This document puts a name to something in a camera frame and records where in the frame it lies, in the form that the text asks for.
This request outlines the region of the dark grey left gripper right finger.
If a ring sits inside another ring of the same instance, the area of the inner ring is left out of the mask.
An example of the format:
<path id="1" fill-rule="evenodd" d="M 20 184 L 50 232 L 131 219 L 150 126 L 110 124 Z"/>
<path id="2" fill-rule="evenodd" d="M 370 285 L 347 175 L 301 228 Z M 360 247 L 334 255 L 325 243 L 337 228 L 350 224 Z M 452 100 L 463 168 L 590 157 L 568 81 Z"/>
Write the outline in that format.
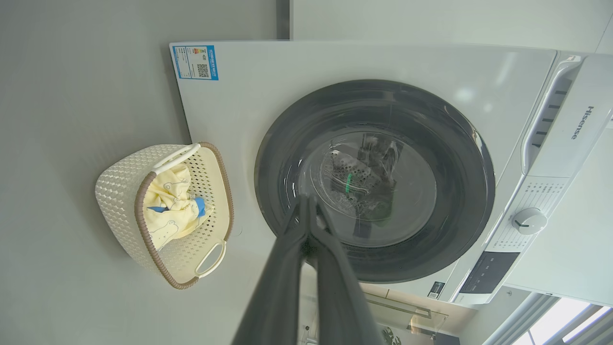
<path id="1" fill-rule="evenodd" d="M 310 199 L 310 244 L 318 276 L 319 345 L 384 345 L 330 216 L 314 196 Z"/>

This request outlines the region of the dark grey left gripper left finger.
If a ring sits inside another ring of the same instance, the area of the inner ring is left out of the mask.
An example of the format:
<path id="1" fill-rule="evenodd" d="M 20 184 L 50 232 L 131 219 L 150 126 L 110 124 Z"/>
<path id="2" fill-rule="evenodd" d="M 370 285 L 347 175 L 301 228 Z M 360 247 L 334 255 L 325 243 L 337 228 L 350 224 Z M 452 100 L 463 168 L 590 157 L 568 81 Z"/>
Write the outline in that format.
<path id="1" fill-rule="evenodd" d="M 311 251 L 308 196 L 296 199 L 284 225 L 232 345 L 297 345 L 302 266 Z"/>

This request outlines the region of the yellow bear print garment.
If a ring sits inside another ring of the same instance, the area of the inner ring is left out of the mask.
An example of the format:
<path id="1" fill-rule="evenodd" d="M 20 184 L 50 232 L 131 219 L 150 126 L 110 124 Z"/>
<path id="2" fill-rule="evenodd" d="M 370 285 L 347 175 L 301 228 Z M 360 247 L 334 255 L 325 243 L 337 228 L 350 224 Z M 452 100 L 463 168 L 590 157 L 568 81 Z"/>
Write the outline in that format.
<path id="1" fill-rule="evenodd" d="M 191 234 L 212 215 L 215 207 L 188 190 L 150 188 L 144 198 L 145 225 L 154 247 Z"/>
<path id="2" fill-rule="evenodd" d="M 150 184 L 145 201 L 157 206 L 170 205 L 175 201 L 187 201 L 192 198 L 190 192 L 191 172 L 186 164 L 180 163 L 156 175 Z"/>

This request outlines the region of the washing machine glass door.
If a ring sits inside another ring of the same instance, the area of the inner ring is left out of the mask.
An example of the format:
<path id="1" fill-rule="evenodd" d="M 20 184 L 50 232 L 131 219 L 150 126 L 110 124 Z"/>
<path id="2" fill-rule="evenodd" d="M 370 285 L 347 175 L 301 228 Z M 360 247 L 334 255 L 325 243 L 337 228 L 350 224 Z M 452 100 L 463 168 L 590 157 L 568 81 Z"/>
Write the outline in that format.
<path id="1" fill-rule="evenodd" d="M 492 214 L 495 174 L 478 132 L 420 88 L 352 80 L 313 91 L 269 127 L 255 194 L 274 234 L 318 197 L 363 282 L 422 279 L 456 262 Z"/>

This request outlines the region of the dark washing machine display panel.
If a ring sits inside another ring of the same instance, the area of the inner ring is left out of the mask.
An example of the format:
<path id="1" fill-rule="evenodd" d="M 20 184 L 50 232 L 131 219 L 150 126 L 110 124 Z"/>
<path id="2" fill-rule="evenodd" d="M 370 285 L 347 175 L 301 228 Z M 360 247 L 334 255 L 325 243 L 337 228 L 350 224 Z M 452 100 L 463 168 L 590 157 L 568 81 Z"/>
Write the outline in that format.
<path id="1" fill-rule="evenodd" d="M 460 293 L 493 293 L 518 256 L 519 253 L 483 252 Z"/>

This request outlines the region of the white Hisense washing machine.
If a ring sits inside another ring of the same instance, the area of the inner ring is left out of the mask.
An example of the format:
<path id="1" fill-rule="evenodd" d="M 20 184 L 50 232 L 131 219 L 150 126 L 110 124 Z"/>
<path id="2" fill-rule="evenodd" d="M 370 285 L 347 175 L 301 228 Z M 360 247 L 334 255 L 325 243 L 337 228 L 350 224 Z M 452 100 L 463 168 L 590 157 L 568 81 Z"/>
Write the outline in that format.
<path id="1" fill-rule="evenodd" d="M 511 224 L 515 214 L 535 207 L 549 219 L 580 171 L 569 178 L 524 175 L 522 147 L 559 55 L 601 54 L 357 41 L 175 42 L 170 46 L 174 45 L 215 47 L 219 80 L 178 79 L 175 69 L 178 89 L 191 139 L 208 141 L 223 155 L 239 230 L 233 246 L 257 255 L 266 256 L 279 234 L 274 234 L 259 209 L 256 158 L 269 127 L 291 104 L 342 81 L 387 80 L 431 92 L 462 113 L 493 163 L 495 199 L 484 231 L 462 257 L 433 275 L 402 283 L 372 283 L 427 297 L 435 281 L 444 282 L 438 300 L 455 304 L 485 304 L 493 299 L 538 235 L 520 234 Z M 483 252 L 519 256 L 493 293 L 460 293 Z"/>

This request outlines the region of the white washing machine dial knob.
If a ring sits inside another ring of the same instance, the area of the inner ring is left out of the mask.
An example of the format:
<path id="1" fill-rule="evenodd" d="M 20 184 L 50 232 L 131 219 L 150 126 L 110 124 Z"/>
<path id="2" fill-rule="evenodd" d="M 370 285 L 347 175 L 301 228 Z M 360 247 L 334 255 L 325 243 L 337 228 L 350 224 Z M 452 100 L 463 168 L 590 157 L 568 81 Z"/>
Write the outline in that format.
<path id="1" fill-rule="evenodd" d="M 512 226 L 525 236 L 532 236 L 545 229 L 549 219 L 541 210 L 532 207 L 521 210 L 512 219 Z"/>

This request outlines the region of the cream basket with brown rim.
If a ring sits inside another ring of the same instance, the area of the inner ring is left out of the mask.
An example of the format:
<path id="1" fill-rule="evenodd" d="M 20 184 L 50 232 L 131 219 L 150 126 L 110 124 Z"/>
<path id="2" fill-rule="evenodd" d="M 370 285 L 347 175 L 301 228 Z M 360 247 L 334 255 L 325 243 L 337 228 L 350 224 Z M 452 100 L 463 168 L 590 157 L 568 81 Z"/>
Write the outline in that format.
<path id="1" fill-rule="evenodd" d="M 208 210 L 193 232 L 157 245 L 153 227 L 146 223 L 146 192 L 156 177 L 181 163 L 190 171 L 188 192 L 202 197 Z M 136 151 L 101 173 L 95 197 L 127 254 L 176 289 L 190 288 L 224 260 L 234 210 L 223 158 L 213 144 L 162 144 Z"/>

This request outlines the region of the blue energy label sticker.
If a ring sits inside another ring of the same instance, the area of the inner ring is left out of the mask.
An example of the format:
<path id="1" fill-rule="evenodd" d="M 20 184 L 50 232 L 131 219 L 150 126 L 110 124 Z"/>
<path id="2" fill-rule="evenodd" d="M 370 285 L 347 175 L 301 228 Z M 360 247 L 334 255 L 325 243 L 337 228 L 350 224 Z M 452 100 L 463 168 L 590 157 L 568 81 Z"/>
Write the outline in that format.
<path id="1" fill-rule="evenodd" d="M 218 81 L 213 45 L 170 46 L 178 79 Z"/>

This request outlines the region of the white Hisense detergent drawer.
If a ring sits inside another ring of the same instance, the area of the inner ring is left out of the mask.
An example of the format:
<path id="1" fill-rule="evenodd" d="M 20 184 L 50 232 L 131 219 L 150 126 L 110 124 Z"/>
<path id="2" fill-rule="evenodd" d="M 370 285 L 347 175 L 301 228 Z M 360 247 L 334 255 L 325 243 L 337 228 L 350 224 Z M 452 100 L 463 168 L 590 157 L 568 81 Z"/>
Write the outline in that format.
<path id="1" fill-rule="evenodd" d="M 613 117 L 613 56 L 561 53 L 524 137 L 522 173 L 569 178 Z"/>

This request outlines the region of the window with grey frame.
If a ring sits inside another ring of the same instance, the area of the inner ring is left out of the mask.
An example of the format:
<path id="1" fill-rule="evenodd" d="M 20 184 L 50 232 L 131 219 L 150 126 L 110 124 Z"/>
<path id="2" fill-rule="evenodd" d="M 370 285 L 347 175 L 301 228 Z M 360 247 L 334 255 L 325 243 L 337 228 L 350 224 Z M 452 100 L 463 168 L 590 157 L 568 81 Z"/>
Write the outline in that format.
<path id="1" fill-rule="evenodd" d="M 481 345 L 613 345 L 613 307 L 532 293 Z"/>

